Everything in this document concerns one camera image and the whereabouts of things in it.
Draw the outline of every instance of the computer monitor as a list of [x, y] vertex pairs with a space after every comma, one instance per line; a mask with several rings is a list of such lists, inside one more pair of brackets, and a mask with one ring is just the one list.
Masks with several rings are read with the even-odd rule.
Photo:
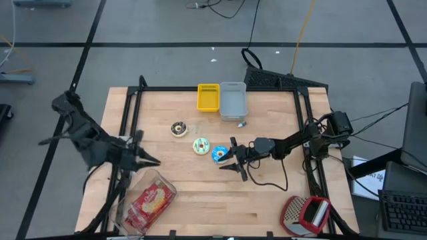
[[[411, 84], [402, 149], [427, 165], [427, 85], [424, 83]], [[402, 152], [401, 160], [409, 166], [427, 171], [405, 152]]]

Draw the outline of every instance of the wooden table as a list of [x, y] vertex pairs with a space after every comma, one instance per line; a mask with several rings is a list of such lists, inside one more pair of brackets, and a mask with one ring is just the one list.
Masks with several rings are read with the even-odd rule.
[[[110, 134], [118, 135], [127, 88], [111, 88], [107, 98], [101, 126]], [[326, 91], [310, 88], [310, 102], [314, 117], [330, 112]], [[284, 139], [299, 130], [292, 93], [248, 92], [248, 124], [237, 128], [236, 122], [225, 122], [218, 113], [202, 113], [196, 109], [195, 91], [144, 91], [137, 123], [145, 135], [143, 148], [162, 164], [156, 169], [178, 190], [170, 208], [148, 231], [148, 235], [227, 235], [288, 236], [280, 226], [280, 212], [292, 196], [309, 196], [306, 173], [302, 170], [302, 148], [292, 151], [284, 160], [289, 189], [283, 192], [272, 186], [257, 186], [242, 181], [239, 173], [219, 170], [210, 153], [199, 156], [192, 143], [198, 137], [207, 138], [212, 147], [230, 146], [230, 137], [239, 144], [248, 145], [256, 137]], [[131, 125], [132, 108], [127, 126]], [[176, 138], [170, 133], [175, 121], [184, 121], [189, 133]], [[330, 148], [330, 154], [341, 157], [339, 150]], [[323, 161], [330, 200], [347, 224], [358, 232], [352, 198], [343, 164], [336, 159]], [[145, 169], [137, 172], [135, 184]], [[106, 163], [87, 183], [76, 231], [82, 230], [96, 215], [107, 194], [111, 165]], [[259, 182], [285, 184], [279, 161], [263, 159], [261, 167], [252, 170]]]

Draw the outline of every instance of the power cord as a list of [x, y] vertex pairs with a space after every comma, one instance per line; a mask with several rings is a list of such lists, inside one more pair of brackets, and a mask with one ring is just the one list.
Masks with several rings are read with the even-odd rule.
[[362, 132], [366, 131], [366, 130], [367, 130], [367, 129], [369, 129], [370, 127], [372, 127], [372, 126], [374, 126], [375, 124], [379, 123], [381, 120], [383, 120], [383, 119], [385, 119], [386, 117], [390, 116], [390, 115], [391, 115], [391, 114], [393, 114], [394, 112], [399, 111], [401, 108], [403, 108], [403, 107], [405, 107], [405, 106], [407, 106], [407, 105], [408, 105], [408, 104], [407, 104], [407, 103], [405, 103], [405, 104], [403, 104], [402, 106], [395, 108], [393, 111], [391, 111], [391, 112], [389, 112], [389, 113], [384, 114], [384, 115], [383, 115], [382, 117], [380, 117], [379, 119], [377, 119], [377, 120], [375, 120], [374, 122], [372, 122], [372, 123], [368, 124], [367, 126], [365, 126], [364, 128], [362, 128], [361, 130], [359, 130], [357, 133], [353, 133], [353, 134], [352, 134], [352, 135], [350, 135], [350, 136], [354, 137], [354, 136], [356, 136], [357, 134], [360, 134], [360, 133], [362, 133]]
[[[302, 161], [302, 170], [305, 171], [306, 173], [308, 173], [308, 170], [306, 169], [306, 162], [307, 162], [307, 159], [304, 159]], [[316, 166], [310, 171], [310, 173], [313, 173], [319, 167], [319, 165], [317, 164], [317, 162], [315, 162], [315, 163], [316, 163]]]
[[[248, 146], [249, 146], [249, 147], [251, 147], [251, 143], [254, 143], [254, 142], [253, 142], [253, 141], [250, 141], [250, 142], [249, 142], [249, 144], [248, 144]], [[258, 166], [257, 166], [257, 167], [252, 166], [251, 162], [252, 162], [252, 161], [257, 161], [257, 160], [258, 160]], [[259, 168], [260, 168], [260, 166], [261, 166], [261, 159], [260, 159], [260, 156], [259, 156], [259, 155], [255, 156], [253, 159], [248, 159], [248, 164], [247, 164], [247, 166], [246, 166], [246, 171], [248, 172], [248, 175], [249, 175], [249, 177], [251, 178], [251, 180], [252, 180], [256, 185], [259, 185], [259, 186], [267, 186], [267, 185], [270, 185], [270, 186], [277, 187], [278, 189], [280, 189], [280, 190], [282, 190], [282, 191], [287, 191], [287, 190], [288, 190], [288, 174], [286, 173], [285, 163], [283, 162], [283, 159], [282, 159], [282, 169], [283, 169], [283, 172], [285, 173], [286, 188], [280, 187], [279, 185], [274, 184], [274, 183], [258, 183], [258, 182], [254, 179], [254, 177], [252, 177], [252, 174], [251, 174], [251, 172], [250, 172], [250, 168], [252, 168], [252, 169], [259, 169]]]
[[[211, 4], [210, 6], [215, 6], [215, 5], [219, 4], [219, 3], [221, 3], [221, 1], [218, 1], [217, 3]], [[203, 9], [203, 8], [205, 8], [207, 6], [208, 6], [207, 1], [205, 1], [203, 4], [200, 4], [199, 2], [189, 2], [189, 3], [185, 4], [185, 8], [186, 9]]]
[[16, 40], [16, 12], [15, 12], [15, 4], [13, 4], [13, 0], [11, 0], [12, 4], [12, 18], [13, 18], [13, 37], [12, 37], [12, 46], [9, 50], [9, 52], [6, 54], [6, 57], [0, 62], [0, 67], [3, 66], [3, 64], [7, 61], [9, 56], [12, 54], [13, 48], [15, 47], [15, 40]]
[[424, 164], [421, 160], [419, 160], [419, 158], [415, 157], [412, 153], [410, 153], [410, 152], [408, 152], [408, 151], [406, 151], [406, 150], [403, 150], [403, 149], [398, 148], [398, 147], [393, 147], [393, 146], [390, 146], [390, 145], [387, 145], [387, 144], [377, 143], [377, 142], [375, 142], [375, 141], [371, 141], [371, 140], [363, 139], [363, 138], [358, 137], [358, 136], [351, 136], [351, 137], [355, 137], [355, 138], [357, 138], [357, 139], [359, 139], [359, 140], [362, 140], [362, 141], [365, 141], [365, 142], [368, 142], [368, 143], [377, 144], [377, 145], [380, 145], [380, 146], [383, 146], [383, 147], [389, 147], [389, 148], [391, 148], [391, 149], [399, 149], [399, 150], [401, 150], [403, 153], [406, 153], [406, 154], [408, 154], [409, 156], [411, 156], [412, 158], [414, 158], [414, 159], [415, 159], [415, 161], [417, 161], [417, 162], [418, 162], [419, 164], [421, 164], [423, 167], [427, 168], [427, 165], [426, 165], [426, 164]]
[[210, 9], [211, 9], [211, 11], [213, 11], [214, 13], [216, 13], [216, 14], [218, 14], [219, 16], [221, 16], [221, 17], [223, 17], [223, 18], [226, 18], [226, 19], [232, 19], [233, 17], [235, 17], [238, 13], [239, 13], [239, 11], [240, 11], [240, 9], [242, 8], [242, 6], [243, 6], [243, 4], [246, 2], [246, 0], [243, 0], [242, 1], [242, 4], [240, 5], [240, 7], [238, 8], [238, 10], [231, 16], [231, 17], [228, 17], [228, 16], [225, 16], [225, 15], [223, 15], [223, 14], [221, 14], [221, 13], [218, 13], [215, 9], [213, 9], [212, 8], [212, 6], [215, 6], [215, 5], [217, 5], [218, 3], [221, 3], [222, 2], [222, 0], [219, 0], [217, 3], [214, 3], [214, 4], [210, 4], [210, 1], [211, 0], [207, 0], [207, 7], [209, 7]]
[[253, 65], [253, 64], [248, 60], [248, 58], [246, 57], [246, 54], [245, 54], [245, 53], [249, 53], [249, 55], [251, 55], [251, 57], [255, 60], [256, 64], [258, 64], [258, 67], [255, 67], [255, 68], [262, 69], [262, 64], [261, 64], [260, 59], [255, 55], [255, 53], [254, 53], [254, 52], [252, 52], [252, 51], [250, 51], [250, 50], [249, 50], [249, 48], [251, 47], [251, 44], [252, 44], [252, 36], [254, 35], [254, 28], [255, 28], [256, 16], [257, 16], [257, 14], [258, 14], [258, 8], [259, 8], [259, 6], [260, 6], [260, 0], [258, 0], [258, 2], [257, 2], [257, 4], [256, 4], [256, 8], [255, 8], [255, 15], [254, 15], [254, 22], [252, 23], [251, 37], [250, 37], [250, 39], [249, 39], [248, 47], [243, 48], [243, 49], [240, 51], [240, 53], [242, 54], [243, 60], [246, 62], [246, 64], [248, 64], [248, 66], [250, 66], [250, 67], [255, 67], [255, 66], [254, 66], [254, 65]]
[[10, 48], [12, 48], [12, 50], [14, 50], [16, 53], [20, 54], [20, 56], [24, 59], [24, 61], [27, 62], [27, 64], [30, 66], [30, 68], [26, 68], [26, 69], [17, 69], [17, 70], [12, 70], [12, 71], [7, 71], [5, 72], [6, 74], [17, 74], [17, 73], [27, 73], [27, 72], [32, 72], [33, 69], [33, 64], [32, 62], [29, 60], [29, 58], [26, 56], [26, 54], [24, 54], [23, 52], [21, 52], [20, 50], [18, 50], [16, 47], [14, 47], [12, 45], [11, 42], [9, 42], [5, 36], [0, 35], [0, 38], [2, 38], [2, 40], [8, 44], [8, 46], [10, 46]]
[[207, 0], [207, 1], [203, 2], [203, 3], [200, 3], [200, 2], [189, 2], [189, 3], [185, 4], [185, 8], [186, 9], [204, 9], [206, 7], [209, 7], [209, 9], [211, 9], [211, 11], [213, 11], [217, 15], [219, 15], [219, 16], [221, 16], [223, 18], [226, 18], [226, 19], [232, 19], [232, 18], [234, 18], [239, 13], [240, 9], [242, 8], [242, 6], [243, 6], [243, 4], [245, 3], [246, 0], [242, 1], [242, 4], [239, 6], [238, 10], [231, 17], [225, 16], [224, 14], [221, 14], [221, 13], [218, 13], [215, 9], [212, 8], [213, 6], [220, 4], [222, 2], [222, 0], [219, 0], [218, 2], [212, 3], [212, 4], [210, 3], [210, 1], [211, 0]]
[[86, 185], [87, 182], [89, 181], [89, 179], [91, 178], [91, 176], [101, 167], [102, 165], [98, 165], [96, 166], [86, 177], [85, 182], [83, 183], [83, 194], [85, 194], [85, 190], [86, 190]]
[[369, 118], [369, 117], [377, 116], [377, 115], [379, 115], [381, 113], [386, 113], [386, 112], [391, 111], [391, 110], [396, 110], [397, 108], [399, 108], [399, 107], [392, 107], [391, 109], [387, 109], [387, 110], [384, 110], [384, 111], [381, 111], [381, 112], [377, 112], [377, 113], [374, 113], [374, 114], [371, 114], [371, 115], [368, 115], [368, 116], [365, 116], [365, 117], [359, 117], [359, 118], [356, 118], [356, 119], [353, 119], [353, 120], [350, 120], [350, 121], [351, 122], [359, 121], [361, 119], [366, 119], [366, 118]]
[[[339, 160], [342, 164], [343, 164], [343, 166], [344, 166], [344, 169], [345, 169], [345, 171], [346, 171], [346, 173], [352, 178], [352, 180], [353, 181], [355, 181], [355, 182], [357, 182], [357, 184], [359, 184], [359, 186], [361, 186], [363, 189], [365, 189], [365, 190], [367, 190], [367, 192], [369, 192], [369, 193], [371, 193], [372, 195], [374, 195], [374, 196], [376, 196], [377, 198], [380, 198], [380, 196], [378, 195], [378, 194], [376, 194], [376, 193], [374, 193], [373, 191], [371, 191], [371, 190], [369, 190], [367, 187], [365, 187], [363, 184], [361, 184], [351, 173], [350, 173], [350, 171], [348, 170], [348, 168], [347, 168], [347, 166], [346, 166], [346, 164], [342, 161], [342, 159], [340, 159], [340, 158], [338, 158], [338, 157], [335, 157], [335, 156], [332, 156], [332, 155], [328, 155], [329, 157], [332, 157], [332, 158], [334, 158], [334, 159], [337, 159], [337, 160]], [[395, 208], [399, 208], [400, 210], [402, 210], [402, 211], [404, 211], [407, 215], [411, 215], [411, 216], [415, 216], [415, 217], [421, 217], [421, 218], [423, 218], [423, 219], [427, 219], [427, 217], [425, 217], [425, 216], [417, 216], [417, 215], [415, 215], [415, 214], [413, 214], [413, 213], [411, 213], [411, 212], [409, 212], [407, 209], [405, 209], [405, 208], [403, 208], [403, 207], [399, 207], [397, 204], [395, 204], [395, 203], [392, 203], [392, 202], [389, 202], [387, 199], [385, 199], [385, 198], [382, 198], [382, 200], [383, 201], [385, 201], [385, 202], [387, 202], [387, 203], [389, 203], [389, 204], [391, 204], [391, 205], [393, 205], [393, 207], [395, 207]]]
[[310, 3], [310, 9], [308, 10], [307, 16], [304, 19], [304, 23], [303, 23], [301, 31], [300, 31], [300, 36], [298, 37], [298, 40], [296, 42], [296, 47], [295, 47], [295, 52], [294, 52], [294, 59], [292, 60], [292, 66], [291, 66], [290, 74], [292, 74], [294, 72], [294, 65], [295, 65], [295, 62], [296, 62], [296, 59], [297, 59], [297, 56], [298, 56], [298, 47], [300, 46], [300, 41], [302, 39], [302, 35], [304, 34], [304, 31], [306, 30], [308, 19], [310, 19], [310, 17], [312, 16], [312, 11], [313, 11], [313, 8], [314, 8], [314, 2], [315, 1], [316, 0], [312, 0], [312, 3]]
[[249, 163], [246, 165], [246, 171], [248, 172], [248, 175], [249, 175], [249, 177], [251, 178], [251, 180], [252, 180], [256, 185], [258, 185], [258, 186], [267, 186], [267, 185], [270, 185], [270, 186], [277, 187], [278, 189], [280, 189], [280, 190], [282, 190], [282, 191], [287, 191], [287, 190], [288, 190], [288, 174], [286, 174], [286, 169], [285, 169], [285, 164], [284, 164], [284, 162], [283, 162], [283, 159], [281, 160], [281, 162], [282, 162], [282, 169], [283, 169], [283, 172], [285, 173], [285, 180], [286, 180], [286, 187], [285, 187], [285, 188], [280, 187], [279, 185], [277, 185], [277, 184], [275, 184], [275, 183], [258, 183], [258, 182], [254, 179], [254, 177], [252, 177], [251, 171], [249, 170], [249, 169], [250, 169], [250, 164], [249, 164]]

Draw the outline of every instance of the red packaging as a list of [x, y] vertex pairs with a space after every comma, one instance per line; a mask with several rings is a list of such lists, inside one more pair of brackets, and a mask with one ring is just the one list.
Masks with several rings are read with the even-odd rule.
[[156, 180], [131, 204], [125, 222], [142, 234], [170, 205], [175, 193], [161, 180]]

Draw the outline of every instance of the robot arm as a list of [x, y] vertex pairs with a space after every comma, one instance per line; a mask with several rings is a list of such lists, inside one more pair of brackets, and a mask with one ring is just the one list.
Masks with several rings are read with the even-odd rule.
[[[40, 142], [48, 144], [52, 139], [68, 138], [78, 152], [81, 153], [86, 165], [91, 168], [105, 162], [119, 166], [120, 169], [138, 171], [143, 167], [155, 167], [160, 161], [146, 153], [139, 143], [143, 131], [136, 132], [131, 141], [108, 135], [83, 109], [80, 97], [76, 93], [66, 91], [52, 101], [52, 108], [67, 122], [67, 130], [60, 136], [55, 136]], [[136, 161], [136, 157], [145, 161]]]
[[234, 137], [231, 138], [232, 147], [219, 161], [232, 158], [236, 155], [237, 163], [225, 165], [220, 169], [233, 170], [242, 174], [243, 181], [248, 180], [244, 165], [252, 161], [272, 156], [273, 159], [282, 160], [291, 153], [291, 150], [303, 145], [310, 144], [310, 151], [314, 157], [323, 157], [328, 154], [328, 146], [339, 143], [345, 147], [349, 141], [347, 138], [353, 133], [347, 114], [341, 111], [323, 115], [313, 123], [308, 123], [301, 131], [285, 139], [270, 139], [257, 137], [253, 147], [237, 144]]

